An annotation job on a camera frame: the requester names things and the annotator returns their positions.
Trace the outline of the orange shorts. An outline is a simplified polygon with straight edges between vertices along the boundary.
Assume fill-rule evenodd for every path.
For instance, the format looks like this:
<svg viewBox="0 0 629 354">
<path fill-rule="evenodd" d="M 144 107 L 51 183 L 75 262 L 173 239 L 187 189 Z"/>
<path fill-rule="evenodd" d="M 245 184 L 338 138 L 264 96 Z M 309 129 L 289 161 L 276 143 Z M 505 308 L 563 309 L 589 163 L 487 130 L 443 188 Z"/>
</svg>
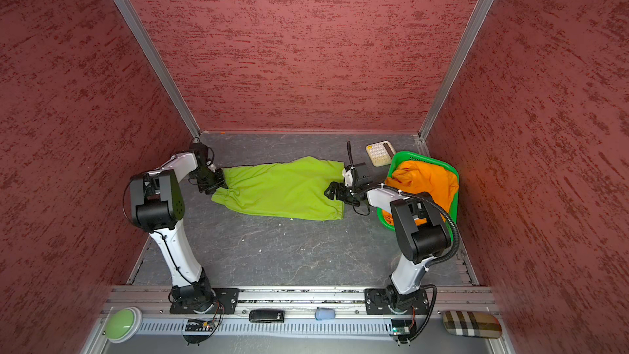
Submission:
<svg viewBox="0 0 629 354">
<path fill-rule="evenodd" d="M 452 218 L 459 180 L 455 173 L 444 167 L 421 161 L 405 161 L 385 180 L 385 185 L 405 193 L 429 193 L 433 201 L 444 208 Z"/>
</svg>

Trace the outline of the lime green shorts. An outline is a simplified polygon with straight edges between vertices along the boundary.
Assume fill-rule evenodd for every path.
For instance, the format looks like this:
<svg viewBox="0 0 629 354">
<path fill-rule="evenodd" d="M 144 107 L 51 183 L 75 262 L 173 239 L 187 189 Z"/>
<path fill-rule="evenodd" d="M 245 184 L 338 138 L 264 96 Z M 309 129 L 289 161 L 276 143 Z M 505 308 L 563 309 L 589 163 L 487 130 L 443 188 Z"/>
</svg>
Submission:
<svg viewBox="0 0 629 354">
<path fill-rule="evenodd" d="M 336 221 L 344 217 L 344 203 L 324 191 L 342 180 L 342 170 L 342 162 L 314 157 L 232 167 L 224 170 L 228 188 L 216 190 L 211 200 L 245 215 Z"/>
</svg>

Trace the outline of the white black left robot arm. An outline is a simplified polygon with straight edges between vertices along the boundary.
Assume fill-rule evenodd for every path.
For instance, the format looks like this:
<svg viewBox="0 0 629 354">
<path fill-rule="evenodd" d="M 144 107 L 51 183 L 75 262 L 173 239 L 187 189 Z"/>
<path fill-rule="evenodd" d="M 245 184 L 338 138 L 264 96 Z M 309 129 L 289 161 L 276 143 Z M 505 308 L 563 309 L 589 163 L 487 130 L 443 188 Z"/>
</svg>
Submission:
<svg viewBox="0 0 629 354">
<path fill-rule="evenodd" d="M 180 183 L 186 179 L 206 194 L 226 186 L 222 171 L 212 167 L 206 152 L 180 152 L 157 169 L 130 178 L 123 193 L 123 213 L 133 226 L 148 233 L 162 252 L 171 278 L 170 312 L 217 313 L 222 305 L 185 233 Z"/>
</svg>

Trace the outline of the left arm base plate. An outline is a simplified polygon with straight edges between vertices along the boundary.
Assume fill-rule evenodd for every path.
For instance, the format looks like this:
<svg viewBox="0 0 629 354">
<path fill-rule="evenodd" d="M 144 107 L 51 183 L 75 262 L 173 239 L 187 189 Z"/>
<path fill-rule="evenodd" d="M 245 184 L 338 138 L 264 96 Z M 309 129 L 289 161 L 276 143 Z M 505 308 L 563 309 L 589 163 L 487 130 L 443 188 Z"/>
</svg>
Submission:
<svg viewBox="0 0 629 354">
<path fill-rule="evenodd" d="M 172 315 L 233 315 L 238 304 L 238 288 L 173 288 L 169 293 Z"/>
</svg>

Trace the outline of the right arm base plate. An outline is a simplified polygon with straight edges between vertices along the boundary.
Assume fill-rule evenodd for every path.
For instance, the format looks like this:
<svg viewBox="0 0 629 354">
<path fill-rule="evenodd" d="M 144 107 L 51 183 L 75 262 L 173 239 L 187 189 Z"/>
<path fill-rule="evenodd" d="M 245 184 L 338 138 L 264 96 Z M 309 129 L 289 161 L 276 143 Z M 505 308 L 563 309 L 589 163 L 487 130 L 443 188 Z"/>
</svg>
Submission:
<svg viewBox="0 0 629 354">
<path fill-rule="evenodd" d="M 368 315 L 426 315 L 429 300 L 425 290 L 399 294 L 390 285 L 386 288 L 367 288 L 365 307 Z"/>
</svg>

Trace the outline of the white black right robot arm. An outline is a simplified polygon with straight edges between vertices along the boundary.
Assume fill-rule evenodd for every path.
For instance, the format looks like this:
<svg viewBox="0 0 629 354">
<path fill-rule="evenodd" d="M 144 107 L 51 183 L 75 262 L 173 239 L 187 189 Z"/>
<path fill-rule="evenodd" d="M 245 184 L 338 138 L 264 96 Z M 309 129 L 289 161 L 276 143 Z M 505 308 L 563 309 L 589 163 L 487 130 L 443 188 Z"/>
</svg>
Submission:
<svg viewBox="0 0 629 354">
<path fill-rule="evenodd" d="M 429 193 L 412 194 L 385 184 L 356 188 L 332 182 L 324 196 L 353 207 L 366 202 L 391 215 L 401 257 L 384 295 L 394 312 L 406 311 L 423 299 L 428 289 L 421 285 L 424 276 L 460 248 L 454 218 Z"/>
</svg>

